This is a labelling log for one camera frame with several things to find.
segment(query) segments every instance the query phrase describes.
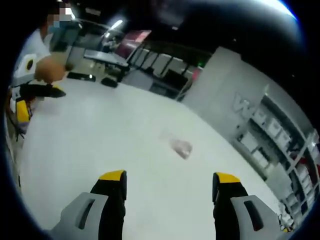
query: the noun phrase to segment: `ceiling light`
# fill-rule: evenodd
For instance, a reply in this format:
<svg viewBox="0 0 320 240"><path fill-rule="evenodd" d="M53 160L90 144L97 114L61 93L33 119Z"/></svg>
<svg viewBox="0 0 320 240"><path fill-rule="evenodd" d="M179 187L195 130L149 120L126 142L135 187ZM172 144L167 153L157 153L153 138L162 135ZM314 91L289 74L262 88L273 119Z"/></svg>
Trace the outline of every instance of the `ceiling light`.
<svg viewBox="0 0 320 240"><path fill-rule="evenodd" d="M112 25L111 29L115 29L116 27L118 27L122 23L123 23L123 20L116 21L115 24Z"/></svg>
<svg viewBox="0 0 320 240"><path fill-rule="evenodd" d="M101 11L95 10L93 8L88 8L88 7L85 8L85 12L88 14L96 15L96 16L100 16L101 14Z"/></svg>

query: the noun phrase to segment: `yellow robot part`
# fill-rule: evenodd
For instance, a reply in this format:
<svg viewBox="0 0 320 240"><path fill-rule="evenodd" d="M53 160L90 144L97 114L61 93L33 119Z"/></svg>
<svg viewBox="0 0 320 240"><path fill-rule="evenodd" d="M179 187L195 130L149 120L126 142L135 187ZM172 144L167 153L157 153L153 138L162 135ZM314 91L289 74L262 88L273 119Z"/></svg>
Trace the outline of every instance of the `yellow robot part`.
<svg viewBox="0 0 320 240"><path fill-rule="evenodd" d="M29 121L29 113L26 101L22 100L16 103L16 117L19 123Z"/></svg>
<svg viewBox="0 0 320 240"><path fill-rule="evenodd" d="M59 87L58 85L53 85L52 87L55 88L55 89L59 89L59 90L63 91L63 90L61 89L61 87Z"/></svg>
<svg viewBox="0 0 320 240"><path fill-rule="evenodd" d="M99 177L99 180L120 181L121 174L125 170L110 171Z"/></svg>
<svg viewBox="0 0 320 240"><path fill-rule="evenodd" d="M216 172L216 174L219 177L219 182L221 184L225 184L225 183L239 183L240 179L231 175L231 174L227 174L227 173L223 173L223 172Z"/></svg>

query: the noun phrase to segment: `black object on table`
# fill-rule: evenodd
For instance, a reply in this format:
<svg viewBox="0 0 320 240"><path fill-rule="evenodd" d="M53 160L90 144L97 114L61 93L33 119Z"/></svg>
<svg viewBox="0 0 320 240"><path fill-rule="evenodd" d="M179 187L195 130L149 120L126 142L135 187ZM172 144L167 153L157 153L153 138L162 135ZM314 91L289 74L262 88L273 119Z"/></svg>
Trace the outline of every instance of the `black object on table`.
<svg viewBox="0 0 320 240"><path fill-rule="evenodd" d="M95 82L96 76L93 76L92 74L83 74L83 73L77 73L77 72L69 72L69 74L66 76L69 79L78 79L83 81L89 81L89 82Z"/></svg>
<svg viewBox="0 0 320 240"><path fill-rule="evenodd" d="M116 88L118 86L118 82L111 79L111 78L108 78L108 77L105 77L104 79L101 80L101 84L102 85L105 85L107 87L110 87L110 88Z"/></svg>

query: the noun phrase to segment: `white tabletop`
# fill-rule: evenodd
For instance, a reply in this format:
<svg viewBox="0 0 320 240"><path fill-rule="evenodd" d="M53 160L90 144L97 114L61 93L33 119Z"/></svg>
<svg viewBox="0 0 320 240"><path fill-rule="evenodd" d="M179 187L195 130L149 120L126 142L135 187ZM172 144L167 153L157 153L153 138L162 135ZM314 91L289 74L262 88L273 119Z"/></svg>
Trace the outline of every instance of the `white tabletop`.
<svg viewBox="0 0 320 240"><path fill-rule="evenodd" d="M123 67L128 66L128 63L125 62L125 60L122 57L117 56L115 54L111 54L111 53L95 51L95 50L85 50L83 56L87 59L98 60L105 63L115 64Z"/></svg>
<svg viewBox="0 0 320 240"><path fill-rule="evenodd" d="M21 190L39 225L60 213L99 176L127 171L124 240L215 239L214 172L239 177L248 194L277 213L277 199L243 157L186 106L132 86L66 79L62 98L36 109L23 144ZM160 138L189 141L182 159Z"/></svg>

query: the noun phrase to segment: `face mask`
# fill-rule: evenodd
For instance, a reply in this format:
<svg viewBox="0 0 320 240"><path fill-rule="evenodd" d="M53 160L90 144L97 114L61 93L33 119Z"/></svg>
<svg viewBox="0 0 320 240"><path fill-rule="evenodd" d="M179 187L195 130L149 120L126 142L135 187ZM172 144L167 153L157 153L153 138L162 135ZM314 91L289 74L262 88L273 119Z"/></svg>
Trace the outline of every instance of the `face mask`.
<svg viewBox="0 0 320 240"><path fill-rule="evenodd" d="M48 34L53 34L60 26L59 21L53 21L53 24L48 27Z"/></svg>

